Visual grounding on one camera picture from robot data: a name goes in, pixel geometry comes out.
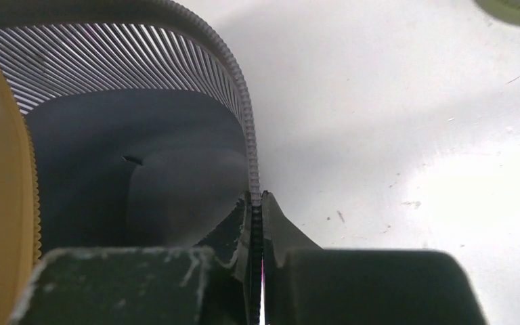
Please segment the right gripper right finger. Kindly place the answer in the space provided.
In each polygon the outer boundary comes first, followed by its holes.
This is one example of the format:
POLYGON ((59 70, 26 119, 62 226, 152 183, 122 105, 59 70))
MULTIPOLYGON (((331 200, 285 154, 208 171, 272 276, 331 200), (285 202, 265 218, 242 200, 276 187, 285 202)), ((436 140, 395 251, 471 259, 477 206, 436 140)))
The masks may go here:
POLYGON ((431 250, 325 249, 262 195, 268 324, 485 324, 463 268, 431 250))

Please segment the grey slatted plastic basket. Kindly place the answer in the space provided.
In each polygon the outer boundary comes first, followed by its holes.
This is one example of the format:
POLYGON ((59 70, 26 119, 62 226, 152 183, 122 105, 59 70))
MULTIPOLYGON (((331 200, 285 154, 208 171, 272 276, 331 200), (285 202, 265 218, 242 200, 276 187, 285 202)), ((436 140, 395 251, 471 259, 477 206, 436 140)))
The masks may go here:
POLYGON ((37 264, 59 248, 199 246, 243 194, 253 217, 260 194, 246 82, 222 38, 186 7, 0 1, 0 70, 34 148, 37 264))

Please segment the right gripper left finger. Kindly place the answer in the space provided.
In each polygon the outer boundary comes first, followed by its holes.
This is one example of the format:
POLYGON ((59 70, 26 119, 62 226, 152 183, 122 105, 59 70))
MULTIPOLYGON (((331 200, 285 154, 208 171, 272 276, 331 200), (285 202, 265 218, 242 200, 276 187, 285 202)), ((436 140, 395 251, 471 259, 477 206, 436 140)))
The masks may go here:
POLYGON ((191 248, 59 248, 37 264, 10 324, 249 324, 251 204, 191 248))

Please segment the green slatted plastic basket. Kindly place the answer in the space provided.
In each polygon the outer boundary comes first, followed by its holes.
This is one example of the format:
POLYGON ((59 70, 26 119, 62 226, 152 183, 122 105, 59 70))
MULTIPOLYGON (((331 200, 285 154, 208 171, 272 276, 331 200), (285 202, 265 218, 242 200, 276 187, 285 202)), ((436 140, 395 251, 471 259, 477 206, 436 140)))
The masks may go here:
POLYGON ((520 26, 520 0, 475 0, 489 15, 515 26, 520 26))

